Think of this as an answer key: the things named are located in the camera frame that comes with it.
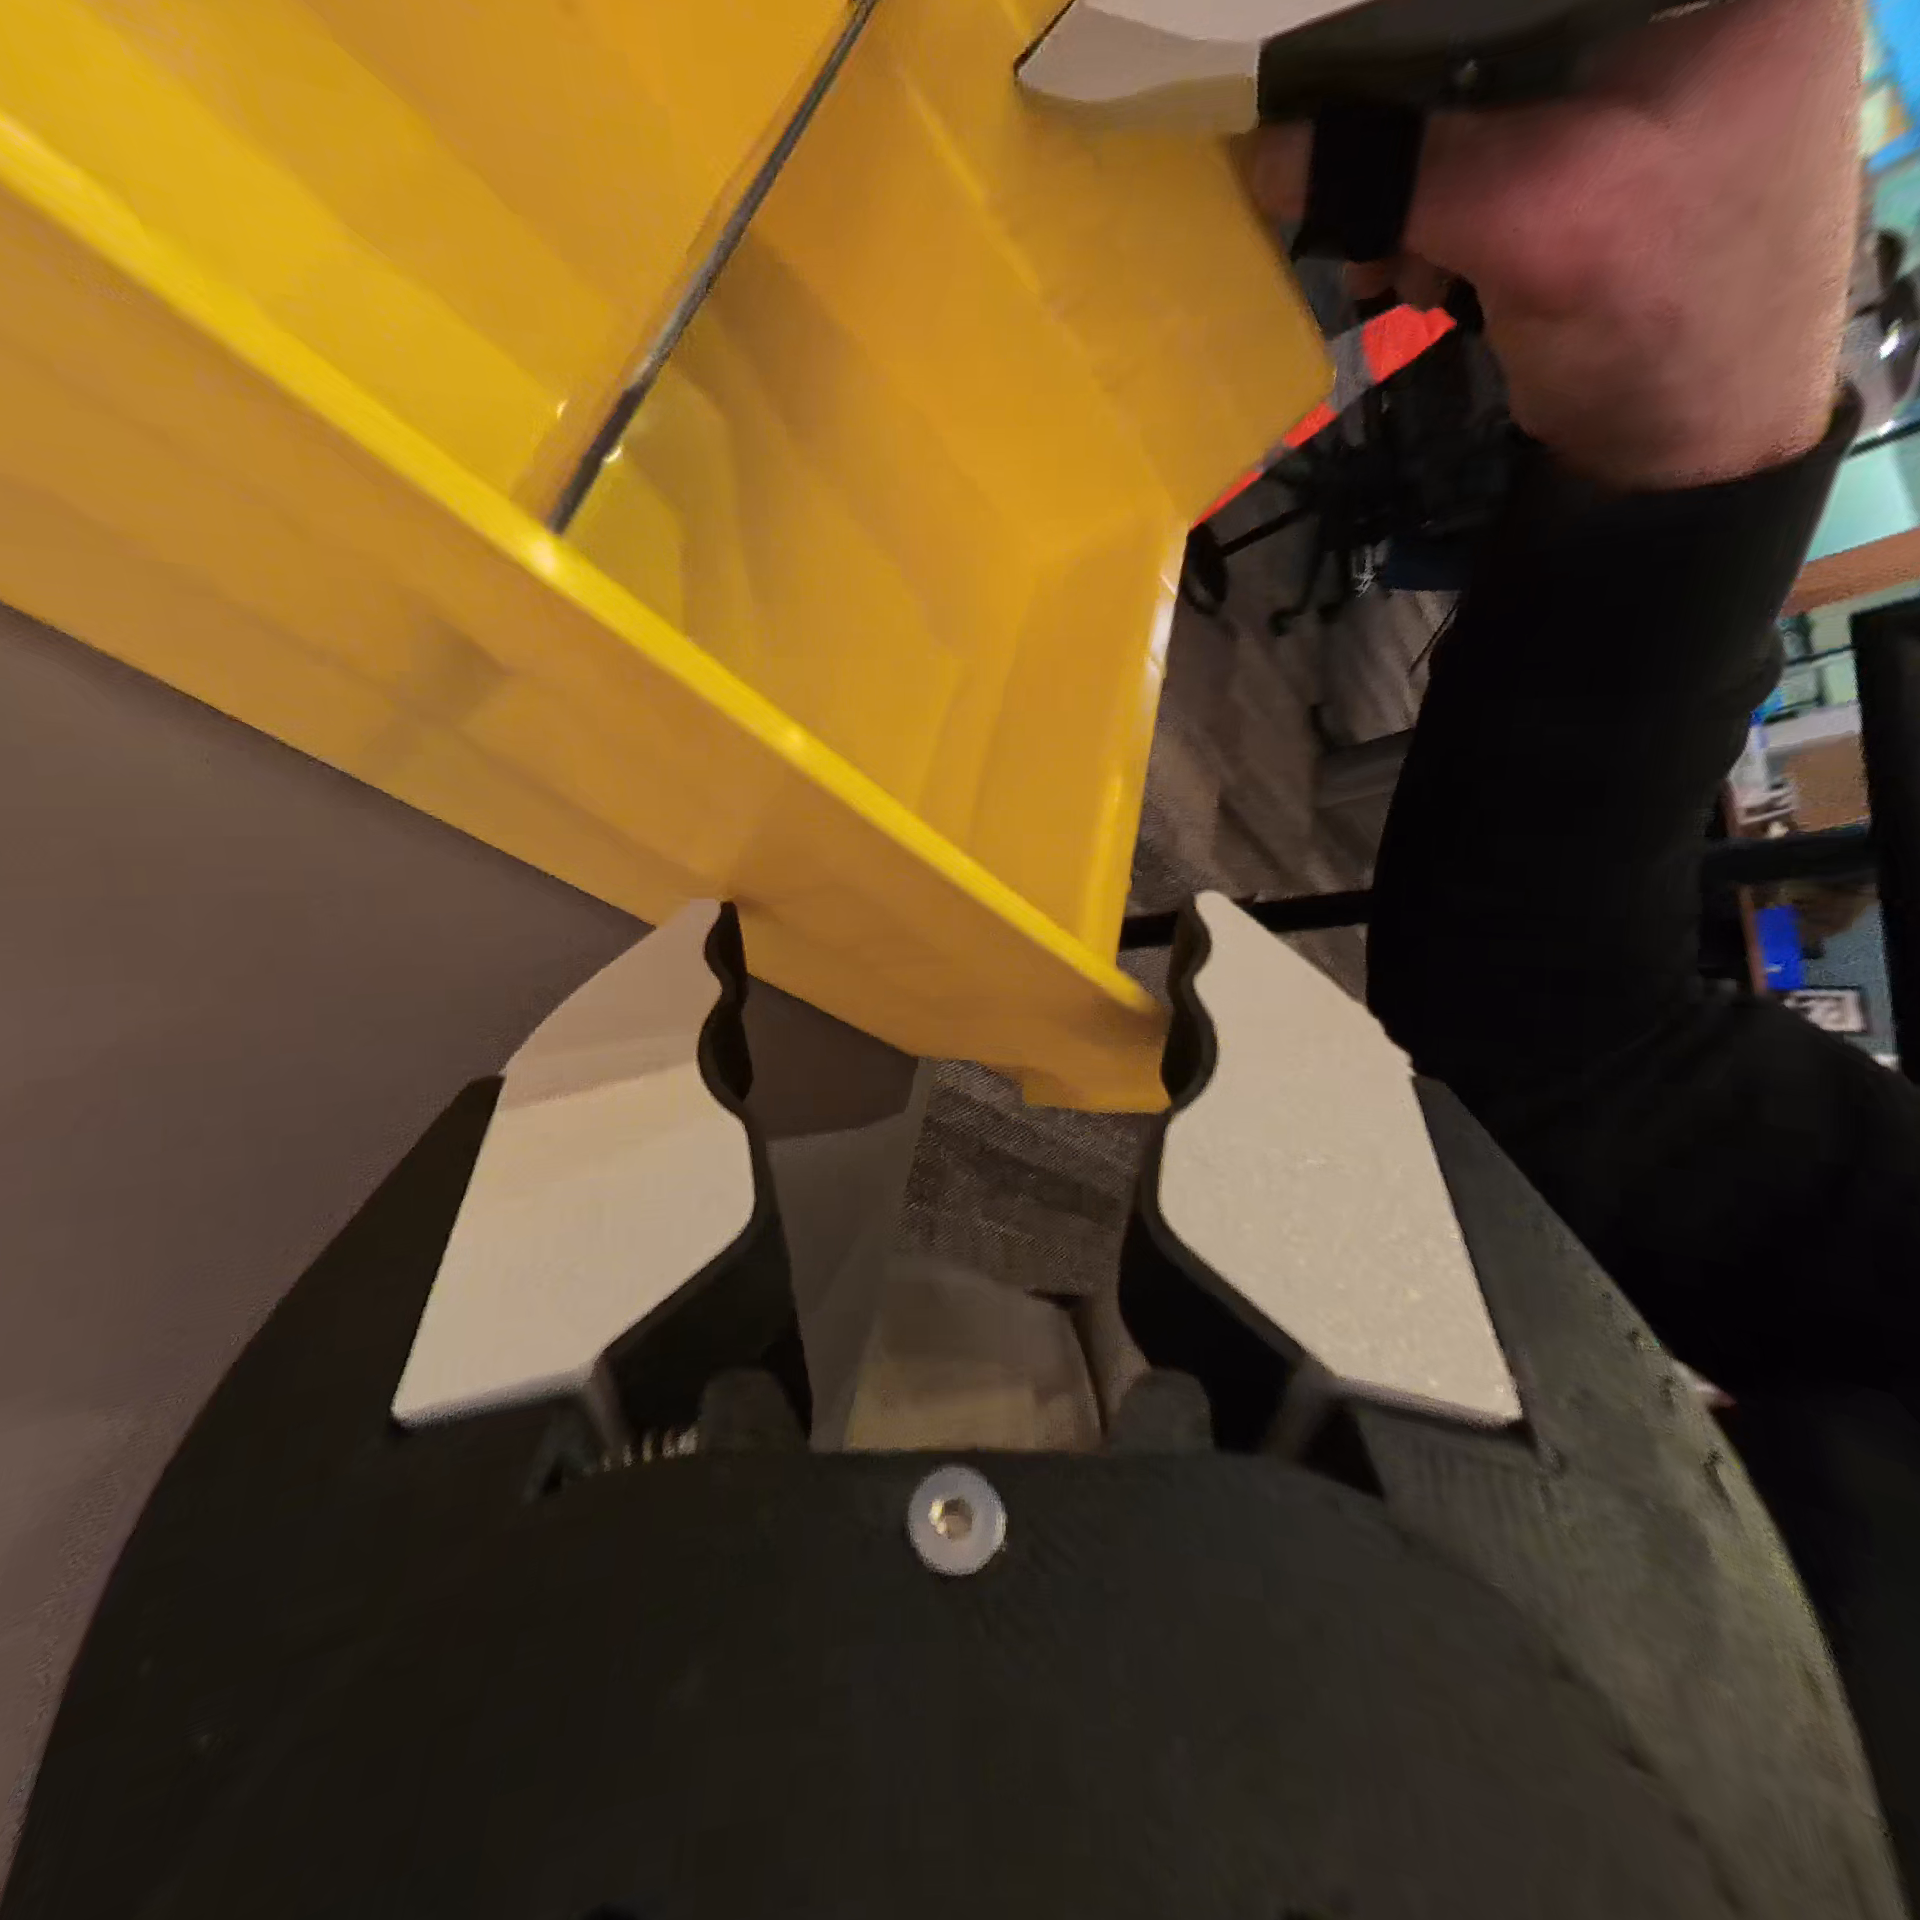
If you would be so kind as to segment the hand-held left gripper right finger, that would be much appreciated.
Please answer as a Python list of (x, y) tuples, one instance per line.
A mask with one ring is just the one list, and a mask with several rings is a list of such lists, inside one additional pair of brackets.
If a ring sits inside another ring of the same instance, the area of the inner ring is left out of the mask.
[(1291, 1453), (1332, 1409), (1510, 1434), (1521, 1396), (1405, 1053), (1219, 892), (1177, 929), (1162, 1088), (1118, 1310), (1211, 1444)]

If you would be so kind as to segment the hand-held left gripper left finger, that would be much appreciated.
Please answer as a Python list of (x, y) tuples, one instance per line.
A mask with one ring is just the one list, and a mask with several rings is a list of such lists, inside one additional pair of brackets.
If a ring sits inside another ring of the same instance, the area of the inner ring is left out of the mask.
[(574, 1404), (607, 1453), (666, 1453), (729, 1371), (809, 1428), (790, 1257), (749, 1113), (739, 910), (691, 902), (505, 1060), (395, 1423)]

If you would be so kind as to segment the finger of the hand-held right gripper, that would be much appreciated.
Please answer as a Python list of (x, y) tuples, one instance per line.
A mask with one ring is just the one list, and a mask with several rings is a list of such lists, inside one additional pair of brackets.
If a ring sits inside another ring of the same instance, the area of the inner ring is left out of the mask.
[(1259, 45), (1263, 4), (1067, 4), (1018, 88), (1107, 127), (1241, 134), (1259, 122)]

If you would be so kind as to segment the yellow plastic bin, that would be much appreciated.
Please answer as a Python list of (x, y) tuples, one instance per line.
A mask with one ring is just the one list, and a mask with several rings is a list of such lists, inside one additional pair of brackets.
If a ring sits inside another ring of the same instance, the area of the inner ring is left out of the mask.
[(3, 4), (3, 604), (1050, 1108), (1189, 525), (1332, 380), (1058, 4)]

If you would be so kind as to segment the person's right forearm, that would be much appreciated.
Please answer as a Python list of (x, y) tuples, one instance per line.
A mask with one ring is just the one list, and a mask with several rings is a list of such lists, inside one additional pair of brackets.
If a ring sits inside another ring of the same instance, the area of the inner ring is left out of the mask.
[(1714, 795), (1859, 405), (1718, 484), (1585, 478), (1525, 440), (1379, 853), (1369, 1006), (1497, 1138), (1895, 1113), (1918, 1095), (1699, 977)]

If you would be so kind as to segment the person's right hand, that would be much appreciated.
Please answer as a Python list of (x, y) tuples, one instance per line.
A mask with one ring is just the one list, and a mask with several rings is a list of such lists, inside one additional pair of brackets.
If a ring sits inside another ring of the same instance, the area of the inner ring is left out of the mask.
[(1517, 427), (1624, 494), (1817, 447), (1859, 245), (1859, 4), (1721, 4), (1585, 92), (1428, 124), (1402, 248), (1356, 291), (1469, 282)]

